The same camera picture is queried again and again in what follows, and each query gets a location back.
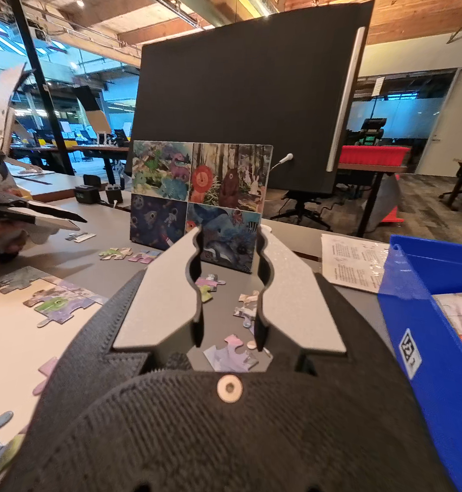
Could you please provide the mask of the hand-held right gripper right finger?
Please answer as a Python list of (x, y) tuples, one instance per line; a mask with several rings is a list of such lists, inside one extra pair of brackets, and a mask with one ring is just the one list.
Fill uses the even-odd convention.
[(259, 226), (257, 350), (285, 355), (300, 370), (310, 355), (345, 357), (346, 345), (321, 291), (319, 276), (270, 230)]

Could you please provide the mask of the red plastic bin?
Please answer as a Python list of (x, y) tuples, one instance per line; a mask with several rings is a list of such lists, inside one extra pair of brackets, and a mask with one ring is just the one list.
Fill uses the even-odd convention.
[(411, 149), (400, 146), (343, 146), (340, 164), (401, 166)]

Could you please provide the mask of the light blue loose puzzle piece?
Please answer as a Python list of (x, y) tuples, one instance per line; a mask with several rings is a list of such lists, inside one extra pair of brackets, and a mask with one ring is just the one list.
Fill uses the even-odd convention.
[(215, 372), (249, 372), (259, 363), (257, 358), (248, 350), (237, 353), (236, 350), (243, 346), (236, 335), (229, 335), (224, 339), (226, 346), (218, 349), (215, 345), (203, 351), (203, 354)]

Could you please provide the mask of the wooden table with black legs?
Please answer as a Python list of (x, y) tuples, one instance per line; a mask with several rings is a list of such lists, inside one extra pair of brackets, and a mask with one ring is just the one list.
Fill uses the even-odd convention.
[(408, 172), (408, 167), (406, 166), (387, 166), (387, 165), (362, 165), (353, 163), (339, 163), (337, 169), (342, 170), (356, 170), (364, 172), (375, 173), (374, 181), (372, 184), (371, 192), (366, 201), (364, 212), (361, 221), (358, 225), (357, 232), (355, 234), (358, 238), (363, 238), (367, 231), (369, 220), (371, 218), (373, 208), (379, 193), (379, 189), (382, 183), (382, 178), (384, 175), (400, 175)]

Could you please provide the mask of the person's left hand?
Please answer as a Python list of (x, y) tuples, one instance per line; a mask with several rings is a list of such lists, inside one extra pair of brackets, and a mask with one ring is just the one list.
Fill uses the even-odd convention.
[(0, 220), (1, 252), (17, 254), (22, 251), (27, 241), (27, 234), (21, 225), (20, 222)]

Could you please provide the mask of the black office chair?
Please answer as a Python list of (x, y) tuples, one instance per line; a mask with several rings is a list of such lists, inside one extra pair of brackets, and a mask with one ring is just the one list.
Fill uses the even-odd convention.
[(306, 218), (311, 222), (320, 225), (320, 229), (326, 232), (332, 232), (332, 228), (322, 218), (321, 212), (316, 210), (310, 210), (307, 208), (307, 204), (321, 205), (323, 200), (327, 200), (333, 197), (333, 193), (310, 193), (300, 191), (288, 191), (283, 199), (287, 202), (294, 200), (295, 206), (285, 212), (278, 213), (270, 218), (270, 220), (279, 221), (280, 219), (294, 218), (294, 225), (300, 226), (303, 219)]

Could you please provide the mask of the blue purple yellow puzzle piece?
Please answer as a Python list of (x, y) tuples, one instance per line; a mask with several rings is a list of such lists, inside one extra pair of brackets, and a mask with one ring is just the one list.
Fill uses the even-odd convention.
[(157, 259), (161, 254), (162, 252), (158, 250), (140, 251), (130, 256), (128, 261), (148, 265)]

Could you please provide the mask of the green dinosaur head puzzle piece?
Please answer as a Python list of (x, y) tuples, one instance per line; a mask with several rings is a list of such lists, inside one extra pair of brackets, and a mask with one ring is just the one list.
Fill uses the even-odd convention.
[(39, 290), (23, 305), (34, 308), (37, 312), (47, 314), (61, 311), (76, 298), (75, 294), (65, 288), (54, 286), (50, 289)]

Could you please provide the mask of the black steel column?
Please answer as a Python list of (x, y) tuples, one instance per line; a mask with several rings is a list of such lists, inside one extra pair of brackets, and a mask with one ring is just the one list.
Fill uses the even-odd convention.
[(66, 144), (61, 134), (60, 125), (55, 114), (55, 108), (50, 95), (49, 86), (44, 77), (43, 69), (29, 30), (23, 6), (21, 4), (21, 1), (7, 1), (7, 3), (11, 7), (15, 22), (19, 29), (20, 37), (23, 41), (23, 45), (25, 46), (25, 51), (31, 65), (31, 69), (33, 70), (33, 75), (37, 83), (38, 91), (43, 101), (48, 120), (50, 122), (51, 130), (56, 142), (56, 147), (60, 156), (63, 170), (67, 175), (74, 176), (75, 172), (69, 158)]

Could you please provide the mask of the orange floor object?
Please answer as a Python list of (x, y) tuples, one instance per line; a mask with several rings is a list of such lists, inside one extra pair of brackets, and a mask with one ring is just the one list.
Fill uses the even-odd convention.
[(400, 186), (400, 174), (395, 173), (387, 176), (382, 185), (382, 205), (387, 213), (380, 224), (400, 224), (404, 219), (399, 217), (399, 206), (402, 201), (402, 190)]

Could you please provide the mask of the blue box with tag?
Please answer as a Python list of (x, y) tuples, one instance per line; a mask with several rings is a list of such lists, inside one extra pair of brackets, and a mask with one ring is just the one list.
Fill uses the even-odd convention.
[(438, 455), (462, 491), (462, 335), (435, 296), (462, 293), (462, 244), (392, 235), (377, 295)]

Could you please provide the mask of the green tail brown puzzle piece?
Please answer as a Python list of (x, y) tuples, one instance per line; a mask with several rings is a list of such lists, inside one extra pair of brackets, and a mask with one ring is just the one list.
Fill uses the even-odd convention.
[(131, 248), (109, 248), (100, 251), (98, 256), (101, 261), (109, 260), (124, 260), (126, 257), (131, 256), (133, 251)]

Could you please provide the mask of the grey sheet panel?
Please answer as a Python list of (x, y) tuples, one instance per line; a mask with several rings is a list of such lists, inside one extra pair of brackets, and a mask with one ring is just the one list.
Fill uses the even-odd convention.
[(384, 175), (368, 220), (367, 233), (375, 231), (385, 217), (399, 205), (401, 197), (402, 192), (397, 175)]

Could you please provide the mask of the lavender green patch puzzle piece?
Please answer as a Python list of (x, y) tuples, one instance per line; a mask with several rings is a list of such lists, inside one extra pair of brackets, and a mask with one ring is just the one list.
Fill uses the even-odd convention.
[(64, 324), (73, 317), (73, 312), (78, 309), (86, 309), (95, 302), (84, 297), (57, 296), (44, 301), (35, 311), (45, 316), (45, 319), (37, 324), (37, 328), (43, 328), (50, 322)]

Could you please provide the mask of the white jigsaw puzzle board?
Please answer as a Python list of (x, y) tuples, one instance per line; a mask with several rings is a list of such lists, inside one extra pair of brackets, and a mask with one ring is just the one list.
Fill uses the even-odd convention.
[[(76, 297), (95, 302), (73, 312), (64, 324), (43, 328), (41, 313), (23, 305), (39, 290), (65, 288)], [(87, 320), (108, 299), (34, 267), (23, 267), (0, 277), (0, 475), (19, 450), (39, 396), (32, 391), (44, 376), (38, 368), (62, 354)]]

